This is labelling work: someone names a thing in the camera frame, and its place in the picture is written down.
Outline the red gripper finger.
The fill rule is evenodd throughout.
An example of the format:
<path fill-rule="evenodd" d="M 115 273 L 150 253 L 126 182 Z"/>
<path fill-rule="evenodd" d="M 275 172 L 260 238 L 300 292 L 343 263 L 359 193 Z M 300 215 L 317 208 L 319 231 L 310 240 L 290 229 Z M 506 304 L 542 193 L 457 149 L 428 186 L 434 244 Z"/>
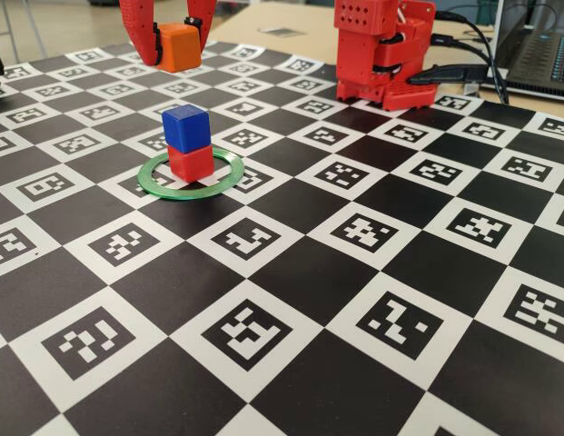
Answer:
<path fill-rule="evenodd" d="M 199 57 L 211 29 L 216 1 L 188 0 L 184 18 L 184 50 L 187 55 Z"/>
<path fill-rule="evenodd" d="M 124 28 L 144 64 L 156 66 L 162 59 L 161 34 L 153 20 L 153 0 L 120 0 Z"/>

